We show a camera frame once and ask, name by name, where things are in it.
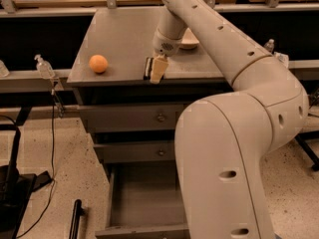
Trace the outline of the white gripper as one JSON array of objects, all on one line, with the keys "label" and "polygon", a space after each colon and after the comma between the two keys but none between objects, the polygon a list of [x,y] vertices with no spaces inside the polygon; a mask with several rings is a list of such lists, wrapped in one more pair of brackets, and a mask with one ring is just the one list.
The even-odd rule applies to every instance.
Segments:
[{"label": "white gripper", "polygon": [[153,47],[154,53],[160,56],[153,58],[152,61],[150,78],[152,84],[158,84],[160,82],[168,67],[167,57],[171,57],[177,52],[181,39],[181,33],[169,37],[163,34],[159,29],[156,29],[153,38]]}]

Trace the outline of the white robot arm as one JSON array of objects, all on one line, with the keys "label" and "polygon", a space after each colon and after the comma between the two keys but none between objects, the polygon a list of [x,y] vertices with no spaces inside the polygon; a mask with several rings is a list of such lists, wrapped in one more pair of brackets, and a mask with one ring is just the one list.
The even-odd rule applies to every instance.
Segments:
[{"label": "white robot arm", "polygon": [[275,239],[260,159],[286,144],[308,115],[296,77],[204,0],[162,0],[161,56],[190,30],[231,85],[180,115],[174,153],[190,239]]}]

